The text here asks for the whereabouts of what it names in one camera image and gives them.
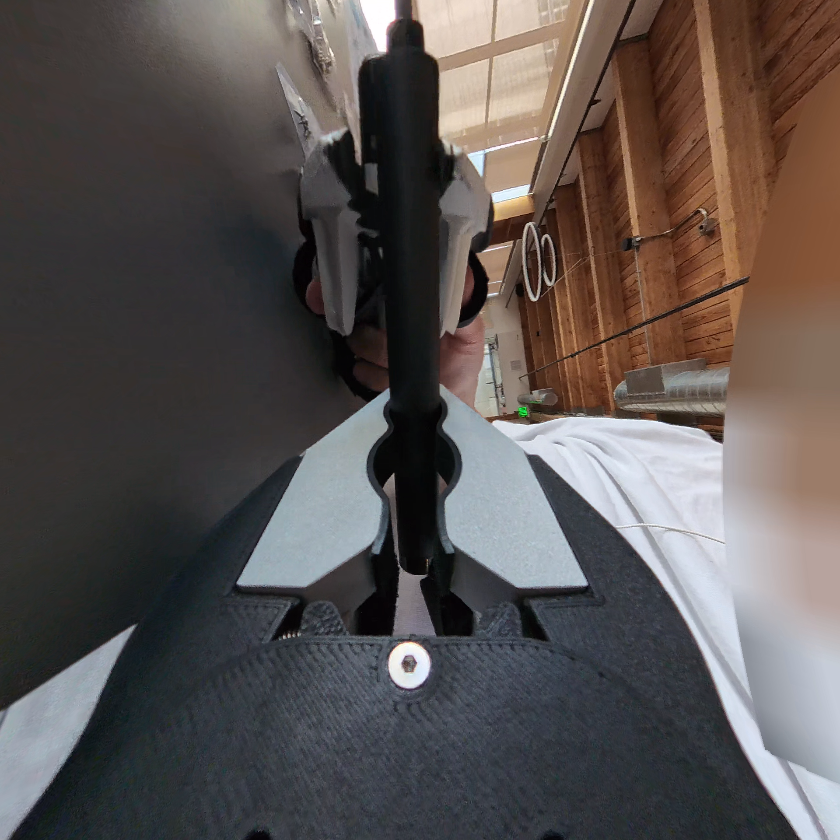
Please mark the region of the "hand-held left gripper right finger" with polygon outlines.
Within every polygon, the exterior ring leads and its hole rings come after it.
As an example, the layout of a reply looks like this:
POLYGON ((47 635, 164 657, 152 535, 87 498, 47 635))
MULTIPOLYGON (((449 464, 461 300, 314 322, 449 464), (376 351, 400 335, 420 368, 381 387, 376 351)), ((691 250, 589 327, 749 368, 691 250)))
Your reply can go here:
POLYGON ((437 634, 471 634, 499 603, 589 582, 524 451, 445 387, 436 428, 437 547, 423 598, 437 634))

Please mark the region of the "black screwdriver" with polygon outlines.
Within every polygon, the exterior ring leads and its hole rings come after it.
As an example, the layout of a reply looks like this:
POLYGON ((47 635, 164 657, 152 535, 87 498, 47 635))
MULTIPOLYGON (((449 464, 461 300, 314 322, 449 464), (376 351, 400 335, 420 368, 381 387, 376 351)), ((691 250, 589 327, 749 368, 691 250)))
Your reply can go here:
POLYGON ((360 69, 362 161, 375 166, 385 281, 388 415, 399 560, 426 575, 438 540, 438 67, 411 2, 395 2, 386 52, 360 69))

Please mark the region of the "person's right hand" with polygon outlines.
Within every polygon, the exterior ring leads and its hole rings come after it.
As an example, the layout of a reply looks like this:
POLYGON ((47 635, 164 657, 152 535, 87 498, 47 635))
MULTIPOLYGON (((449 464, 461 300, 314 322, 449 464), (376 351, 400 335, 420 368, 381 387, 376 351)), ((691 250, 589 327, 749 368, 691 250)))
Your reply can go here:
MULTIPOLYGON (((470 255, 461 307, 469 308, 486 291, 487 273, 477 256, 470 255)), ((375 394, 388 388, 385 331, 372 324, 357 323, 346 343, 356 381, 375 394)), ((445 332, 440 340, 440 382, 472 408, 476 404, 485 343, 485 325, 480 314, 455 332, 445 332)))

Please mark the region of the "clear plastic parts bag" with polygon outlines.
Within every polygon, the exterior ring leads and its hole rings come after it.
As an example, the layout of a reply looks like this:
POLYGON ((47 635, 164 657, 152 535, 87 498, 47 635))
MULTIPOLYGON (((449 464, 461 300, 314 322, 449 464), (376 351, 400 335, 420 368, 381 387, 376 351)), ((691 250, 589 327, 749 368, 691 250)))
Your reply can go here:
POLYGON ((286 1, 294 28, 308 43, 311 60, 322 76, 329 76, 335 67, 319 1, 286 1))
POLYGON ((287 106, 301 147, 301 153, 305 160, 321 137, 320 124, 315 112, 302 97, 291 75, 281 63, 276 64, 276 73, 281 89, 286 97, 287 106))

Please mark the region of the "long white ceiling lamp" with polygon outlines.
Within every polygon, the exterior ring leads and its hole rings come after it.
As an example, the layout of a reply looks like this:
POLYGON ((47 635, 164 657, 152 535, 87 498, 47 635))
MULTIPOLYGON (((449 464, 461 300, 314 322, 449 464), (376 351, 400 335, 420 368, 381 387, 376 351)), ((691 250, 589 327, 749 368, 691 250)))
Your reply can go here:
POLYGON ((601 86, 606 67, 634 10, 635 1, 590 1, 570 55, 549 123, 545 151, 532 191, 535 224, 543 220, 570 159, 574 142, 601 86))

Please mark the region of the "long black rod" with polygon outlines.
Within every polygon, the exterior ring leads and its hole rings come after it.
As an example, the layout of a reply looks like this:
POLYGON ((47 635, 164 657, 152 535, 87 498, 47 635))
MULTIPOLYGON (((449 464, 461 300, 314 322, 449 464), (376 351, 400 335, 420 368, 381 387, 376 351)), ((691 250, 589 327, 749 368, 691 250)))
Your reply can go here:
POLYGON ((604 337, 603 339, 601 339, 599 341, 588 344, 588 345, 584 346, 583 348, 580 348, 579 350, 575 350, 571 353, 567 353, 566 355, 561 356, 557 359, 551 360, 550 362, 545 363, 545 364, 543 364, 539 367, 536 367, 532 370, 526 371, 519 376, 519 380, 524 380, 524 379, 530 377, 531 375, 535 375, 537 373, 540 373, 541 371, 545 371, 546 369, 550 368, 550 366, 552 366, 552 365, 561 364, 563 362, 569 361, 569 360, 571 360, 571 359, 573 359, 573 358, 575 358, 575 357, 577 357, 581 354, 587 353, 591 350, 598 349, 598 348, 600 348, 600 347, 602 347, 602 346, 604 346, 604 345, 606 345, 606 344, 608 344, 612 341, 615 341, 615 340, 620 339, 620 338, 625 337, 625 336, 629 336, 630 334, 632 334, 632 333, 634 333, 638 330, 646 329, 648 326, 650 326, 654 323, 669 319, 670 317, 675 316, 677 313, 681 313, 683 311, 691 309, 695 306, 700 305, 701 303, 705 303, 706 301, 710 301, 712 299, 719 298, 722 295, 727 295, 727 294, 729 294, 729 292, 734 291, 736 289, 739 289, 739 288, 745 286, 746 284, 748 284, 750 282, 750 279, 751 279, 750 275, 743 276, 741 278, 738 278, 735 281, 732 281, 728 284, 725 284, 725 285, 719 287, 718 289, 709 291, 704 295, 700 295, 698 297, 692 298, 689 301, 686 301, 682 304, 679 304, 678 306, 676 306, 672 309, 663 311, 663 312, 659 313, 658 315, 653 316, 652 318, 648 318, 646 320, 638 322, 631 327, 625 328, 624 330, 621 330, 619 332, 615 332, 614 334, 609 335, 607 337, 604 337))

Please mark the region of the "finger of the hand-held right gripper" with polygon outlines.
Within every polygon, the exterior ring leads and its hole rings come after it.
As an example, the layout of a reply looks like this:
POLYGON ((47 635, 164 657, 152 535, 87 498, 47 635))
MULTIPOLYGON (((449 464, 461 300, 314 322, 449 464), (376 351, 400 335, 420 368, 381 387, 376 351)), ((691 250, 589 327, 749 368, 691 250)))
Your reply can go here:
POLYGON ((455 333, 462 320, 469 253, 487 246, 494 219, 491 195, 467 153, 447 141, 443 151, 449 179, 438 203, 440 334, 455 333))
POLYGON ((324 317, 332 331, 348 337, 360 286, 361 217, 370 197, 350 129, 315 142, 302 166, 299 196, 301 217, 314 234, 324 317))

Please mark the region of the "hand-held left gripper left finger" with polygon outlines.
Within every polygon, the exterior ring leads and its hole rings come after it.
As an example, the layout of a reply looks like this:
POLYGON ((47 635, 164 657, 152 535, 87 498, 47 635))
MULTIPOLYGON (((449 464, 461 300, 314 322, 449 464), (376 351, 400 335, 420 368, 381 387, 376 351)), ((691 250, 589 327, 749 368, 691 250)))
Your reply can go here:
POLYGON ((356 631, 388 634, 397 568, 389 500, 372 457, 390 432, 378 395, 302 455, 237 580, 246 593, 326 601, 356 631))

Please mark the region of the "silver ribbed air duct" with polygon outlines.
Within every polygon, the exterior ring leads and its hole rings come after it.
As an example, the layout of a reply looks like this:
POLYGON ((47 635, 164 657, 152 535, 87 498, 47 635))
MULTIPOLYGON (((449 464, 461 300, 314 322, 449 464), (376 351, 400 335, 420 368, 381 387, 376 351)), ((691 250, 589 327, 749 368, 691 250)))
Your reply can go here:
POLYGON ((629 413, 684 413, 724 417, 730 367, 707 367, 706 360, 685 360, 625 373, 613 397, 629 413))

